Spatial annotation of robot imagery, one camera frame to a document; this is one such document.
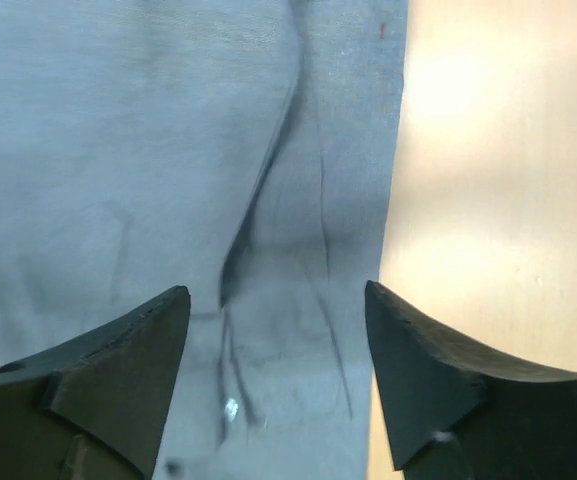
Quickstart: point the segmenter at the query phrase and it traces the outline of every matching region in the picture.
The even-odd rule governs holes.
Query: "beige background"
[[[410,0],[381,281],[577,370],[577,1]],[[373,396],[370,480],[392,473]]]

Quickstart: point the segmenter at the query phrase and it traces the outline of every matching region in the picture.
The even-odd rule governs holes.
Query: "crease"
[[[296,19],[295,19],[295,12],[292,1],[288,2],[291,20],[292,20],[292,28],[294,34],[297,36],[298,41],[301,41],[299,35],[299,29],[297,28]],[[303,51],[300,48],[298,59],[295,64],[295,71],[293,74],[292,82],[286,92],[286,96],[284,97],[284,101],[281,106],[279,120],[275,125],[275,129],[273,131],[272,137],[270,142],[268,143],[268,147],[266,149],[266,153],[264,155],[264,160],[261,164],[261,168],[259,169],[259,173],[257,175],[257,179],[255,180],[255,184],[253,186],[253,191],[246,205],[244,216],[241,220],[239,228],[235,234],[235,237],[226,253],[226,257],[224,259],[221,272],[219,275],[219,307],[224,312],[224,322],[222,326],[222,345],[220,348],[219,353],[219,363],[217,367],[217,381],[219,383],[218,389],[220,392],[220,404],[221,408],[224,408],[227,401],[227,393],[226,393],[226,371],[225,371],[225,349],[227,348],[226,345],[226,338],[227,335],[231,335],[231,339],[229,345],[231,347],[230,352],[230,364],[232,365],[235,373],[235,380],[237,382],[237,386],[239,388],[240,395],[242,397],[242,401],[244,402],[244,409],[246,410],[246,423],[250,426],[251,423],[258,423],[259,419],[257,418],[256,411],[254,409],[254,404],[252,401],[252,396],[248,391],[246,383],[243,379],[243,374],[241,371],[241,365],[239,362],[239,358],[233,346],[234,339],[232,338],[233,329],[232,329],[232,319],[230,318],[227,303],[232,296],[233,290],[233,283],[236,283],[236,264],[237,260],[239,260],[241,251],[243,250],[243,244],[246,236],[250,235],[250,222],[252,219],[252,213],[254,211],[254,207],[257,204],[259,199],[259,195],[261,193],[261,188],[264,184],[265,179],[268,176],[270,168],[274,164],[274,161],[277,158],[277,154],[279,151],[279,145],[281,143],[282,134],[285,132],[286,128],[290,125],[290,112],[294,108],[294,99],[297,92],[297,87],[300,84],[301,73],[302,73],[302,63],[303,63]],[[221,427],[220,427],[220,446],[224,443],[228,435],[228,422],[223,415],[221,414]]]
[[[326,264],[326,301],[323,304],[323,299],[317,294],[319,299],[320,307],[322,308],[322,313],[324,315],[324,321],[328,331],[330,332],[330,340],[333,345],[333,351],[335,355],[335,361],[337,363],[337,369],[341,375],[341,381],[343,384],[344,395],[346,397],[346,403],[348,405],[348,415],[352,420],[354,418],[354,408],[352,404],[352,398],[350,395],[350,385],[348,382],[348,375],[346,374],[346,368],[344,366],[343,358],[341,355],[341,347],[339,345],[339,339],[337,337],[337,330],[330,317],[330,310],[328,306],[330,305],[330,239],[328,237],[328,230],[326,228],[326,219],[324,213],[325,206],[325,195],[324,195],[324,184],[325,184],[325,162],[324,162],[324,152],[323,143],[321,140],[321,122],[320,122],[320,109],[319,109],[319,99],[317,95],[313,95],[314,103],[314,115],[315,115],[315,125],[317,126],[317,144],[319,148],[319,224],[321,226],[321,236],[324,246],[324,261]]]
[[[114,306],[119,298],[119,284],[121,282],[126,259],[128,257],[128,250],[130,248],[130,233],[133,228],[134,217],[123,207],[116,205],[112,201],[105,202],[104,206],[109,210],[114,219],[117,220],[121,225],[119,248],[117,249],[117,257],[115,259],[115,266],[113,268],[110,281],[110,305]]]

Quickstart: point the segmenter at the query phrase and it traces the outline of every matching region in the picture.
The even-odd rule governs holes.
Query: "black clamp jaw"
[[[406,480],[577,480],[577,373],[492,349],[378,283],[365,294],[393,464]]]
[[[152,478],[186,341],[174,287],[0,368],[0,480]]]

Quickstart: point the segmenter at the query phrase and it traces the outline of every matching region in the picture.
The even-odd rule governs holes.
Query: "cloth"
[[[0,363],[186,285],[155,478],[364,478],[405,19],[0,0]]]

